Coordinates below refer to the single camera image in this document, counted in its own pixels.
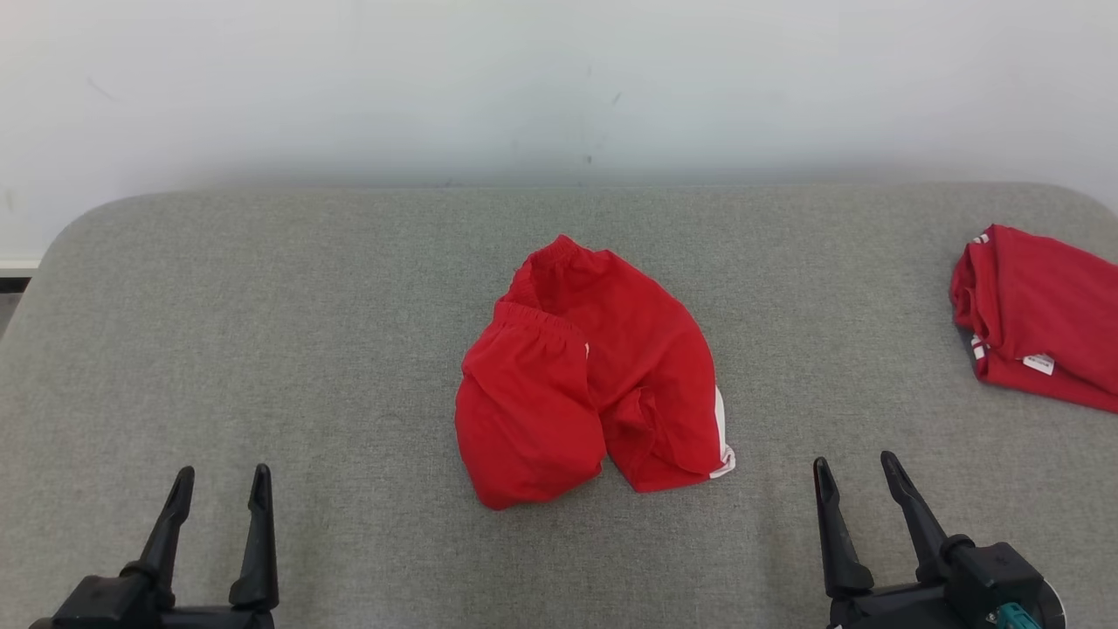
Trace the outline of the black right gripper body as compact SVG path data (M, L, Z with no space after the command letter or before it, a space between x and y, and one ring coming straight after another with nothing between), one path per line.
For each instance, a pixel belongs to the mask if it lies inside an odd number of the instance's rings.
M828 628L961 628L942 587L910 583L835 598Z

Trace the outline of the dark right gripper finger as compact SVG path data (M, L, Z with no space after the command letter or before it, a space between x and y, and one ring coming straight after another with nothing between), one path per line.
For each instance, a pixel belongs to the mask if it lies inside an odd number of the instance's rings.
M891 497L902 509L909 537L917 556L915 576L919 583L940 583L946 580L940 546L947 540L945 530L935 518L934 509L927 505L922 494L897 455L891 451L880 454L880 463Z
M813 478L825 593L833 600L866 595L874 588L874 580L871 571L859 562L841 513L839 483L826 458L814 460Z

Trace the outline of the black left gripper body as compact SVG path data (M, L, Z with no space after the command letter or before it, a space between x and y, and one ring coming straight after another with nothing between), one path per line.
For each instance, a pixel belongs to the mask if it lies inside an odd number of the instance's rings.
M274 628L275 591L233 606L173 606L155 576L85 576L32 628Z

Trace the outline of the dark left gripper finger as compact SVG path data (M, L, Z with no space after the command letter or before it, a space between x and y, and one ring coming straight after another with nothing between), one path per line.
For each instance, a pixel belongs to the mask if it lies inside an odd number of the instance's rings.
M176 474L176 482L165 498L155 526L151 530L143 551L138 560L127 562L122 569L122 576L143 576L146 587L153 592L157 609L172 609L176 606L173 593L173 570L178 555L180 530L190 514L193 495L195 469L186 466Z
M229 604L239 612L271 612L280 606L280 573L269 466L259 463L247 502L249 528L241 570L229 589Z

